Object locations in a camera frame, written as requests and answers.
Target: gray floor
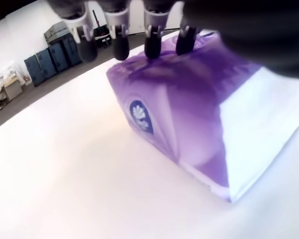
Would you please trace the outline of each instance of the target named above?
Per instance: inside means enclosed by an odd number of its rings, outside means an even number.
[[[129,36],[130,49],[134,49],[140,45],[144,44],[144,34],[137,34]],[[79,64],[73,68],[70,68],[59,75],[49,79],[48,81],[42,83],[38,87],[34,87],[32,84],[24,88],[24,92],[15,98],[11,103],[9,103],[5,108],[0,111],[0,125],[5,123],[8,119],[22,111],[24,108],[28,107],[41,97],[47,95],[56,88],[62,86],[68,81],[74,79],[75,77],[83,74],[84,72],[93,69],[94,67],[110,60],[113,58],[112,48],[106,48],[99,51],[98,58],[89,64]]]

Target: purple tissue box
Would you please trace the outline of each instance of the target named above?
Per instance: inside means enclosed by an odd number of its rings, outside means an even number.
[[[141,53],[115,65],[108,78],[137,134],[234,202],[299,126],[299,99],[287,98],[288,107],[277,103],[282,92],[295,95],[299,84],[236,56],[217,34],[199,36],[183,56],[175,53],[176,40],[164,41],[156,60]],[[277,82],[283,87],[272,89]],[[289,124],[281,132],[277,123],[284,119]]]

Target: blue oval emblem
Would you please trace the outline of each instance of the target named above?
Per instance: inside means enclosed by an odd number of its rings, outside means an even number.
[[[141,101],[133,101],[130,105],[130,112],[135,123],[143,131],[154,134],[149,113]]]

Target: white tabletop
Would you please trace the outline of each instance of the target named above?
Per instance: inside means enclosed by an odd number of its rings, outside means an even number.
[[[228,204],[132,132],[115,62],[0,127],[0,239],[299,239],[299,129]]]

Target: black rubber fingertip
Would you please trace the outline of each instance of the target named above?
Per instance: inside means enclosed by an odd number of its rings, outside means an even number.
[[[112,39],[113,55],[119,61],[124,61],[130,54],[129,40],[127,37]]]
[[[182,37],[178,36],[176,44],[177,55],[184,55],[191,52],[194,49],[195,39],[192,36]]]
[[[87,41],[85,39],[81,39],[81,43],[76,45],[79,56],[83,62],[89,63],[98,57],[98,48],[94,40]]]
[[[152,36],[145,39],[144,52],[148,59],[157,59],[161,51],[161,38]]]

